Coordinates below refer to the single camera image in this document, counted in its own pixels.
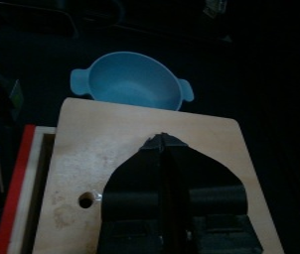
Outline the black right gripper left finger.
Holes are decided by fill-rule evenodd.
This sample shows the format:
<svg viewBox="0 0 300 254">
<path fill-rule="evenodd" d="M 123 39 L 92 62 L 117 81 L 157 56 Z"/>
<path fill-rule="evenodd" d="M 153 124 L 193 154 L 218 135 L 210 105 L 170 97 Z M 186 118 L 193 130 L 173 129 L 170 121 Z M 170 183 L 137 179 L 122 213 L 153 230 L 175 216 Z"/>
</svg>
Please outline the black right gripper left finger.
<svg viewBox="0 0 300 254">
<path fill-rule="evenodd" d="M 161 253 L 161 152 L 161 135 L 157 134 L 108 178 L 102 194 L 96 254 Z"/>
</svg>

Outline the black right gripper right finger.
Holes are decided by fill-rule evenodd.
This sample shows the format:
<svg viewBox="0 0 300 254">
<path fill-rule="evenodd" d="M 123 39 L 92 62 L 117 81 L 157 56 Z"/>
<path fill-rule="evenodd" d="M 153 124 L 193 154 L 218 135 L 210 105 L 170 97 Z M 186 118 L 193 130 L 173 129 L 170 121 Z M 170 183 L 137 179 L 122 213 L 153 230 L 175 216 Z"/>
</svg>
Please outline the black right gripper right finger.
<svg viewBox="0 0 300 254">
<path fill-rule="evenodd" d="M 228 167 L 174 136 L 162 136 L 165 254 L 262 254 L 245 187 Z"/>
</svg>

